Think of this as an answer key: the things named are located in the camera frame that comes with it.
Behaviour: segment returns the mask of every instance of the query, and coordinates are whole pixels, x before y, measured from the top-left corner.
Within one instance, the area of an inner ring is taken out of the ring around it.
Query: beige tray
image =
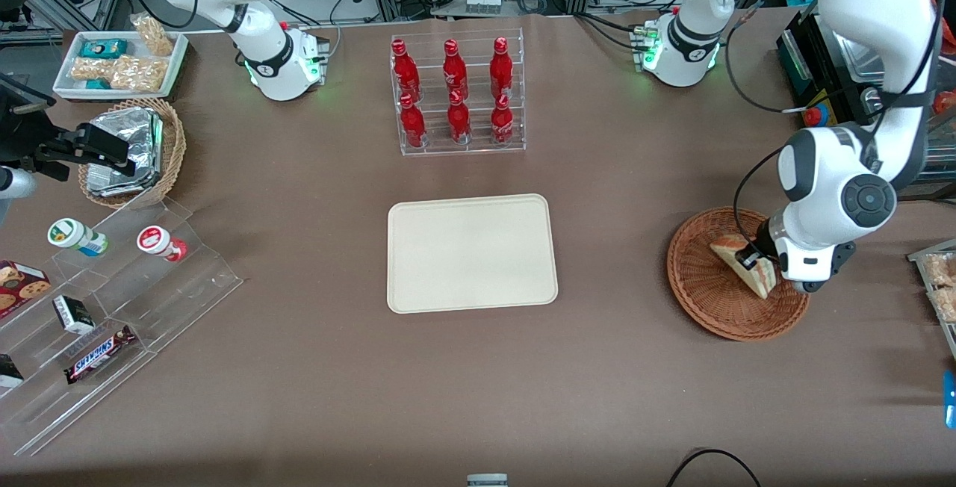
[[[400,203],[388,212],[388,307],[393,312],[527,306],[556,297],[543,197]]]

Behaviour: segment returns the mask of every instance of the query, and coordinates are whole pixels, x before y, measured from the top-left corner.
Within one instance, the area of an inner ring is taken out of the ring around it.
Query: aluminum foil
[[[93,195],[106,197],[147,190],[160,180],[163,163],[163,120],[152,108],[126,108],[106,112],[90,120],[99,128],[129,143],[133,175],[117,173],[109,167],[90,164],[86,188]]]

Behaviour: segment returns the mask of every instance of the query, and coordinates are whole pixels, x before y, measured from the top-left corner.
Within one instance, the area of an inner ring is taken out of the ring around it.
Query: wicker basket
[[[185,154],[185,133],[182,131],[182,123],[179,120],[179,116],[176,115],[176,110],[173,110],[172,106],[163,99],[123,100],[123,102],[110,108],[109,111],[115,112],[117,110],[137,106],[152,108],[156,110],[161,119],[163,119],[163,176],[160,177],[160,180],[158,180],[153,188],[146,191],[146,194],[148,194],[144,195],[146,200],[141,200],[146,203],[155,203],[163,199],[163,197],[172,190],[173,185],[176,183],[176,178],[179,177],[179,170],[182,166],[182,156]],[[82,190],[83,195],[93,203],[105,205],[105,207],[109,208],[120,208],[141,194],[141,192],[137,192],[109,197],[95,196],[86,189],[86,174],[88,171],[89,167],[86,166],[86,164],[79,167],[79,190]]]
[[[740,209],[747,232],[765,220]],[[776,338],[806,313],[809,294],[799,293],[777,271],[777,286],[762,300],[710,249],[721,235],[737,232],[733,208],[711,208],[683,223],[667,249],[667,279],[680,306],[718,336],[737,341]]]

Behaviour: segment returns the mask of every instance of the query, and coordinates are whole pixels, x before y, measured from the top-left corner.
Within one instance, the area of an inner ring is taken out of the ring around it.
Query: white tray
[[[139,91],[130,91],[127,89],[86,89],[86,81],[75,81],[69,77],[69,69],[72,68],[72,62],[79,56],[79,51],[86,41],[95,41],[98,39],[126,39],[126,54],[143,56],[143,58],[152,58],[143,39],[136,31],[81,31],[72,38],[69,44],[69,51],[63,64],[60,65],[57,81],[54,82],[54,93],[62,96],[63,99],[79,100],[126,100],[126,99],[162,99],[169,96],[173,85],[176,82],[176,75],[179,73],[182,65],[182,58],[185,58],[185,50],[189,45],[189,39],[185,34],[177,31],[167,31],[170,40],[173,41],[173,52],[170,55],[170,68],[167,70],[167,76],[163,78],[163,85],[157,93],[141,93]]]
[[[557,272],[538,194],[400,203],[388,212],[388,307],[399,314],[549,304]]]

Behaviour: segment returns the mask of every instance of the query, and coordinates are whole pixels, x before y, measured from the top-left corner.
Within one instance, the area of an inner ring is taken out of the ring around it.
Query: bread slice
[[[744,238],[744,235],[739,234],[727,234],[721,236],[721,238],[710,243],[710,249],[713,249],[716,255],[720,256],[720,259],[724,260],[724,263],[730,265],[730,268],[733,269],[733,272],[737,273],[737,276],[740,276],[741,280],[744,280],[744,283],[758,297],[761,299],[767,299],[772,290],[776,287],[776,272],[774,271],[774,263],[767,258],[757,259],[754,268],[747,270],[737,261],[737,252],[741,249],[747,248],[748,242]]]

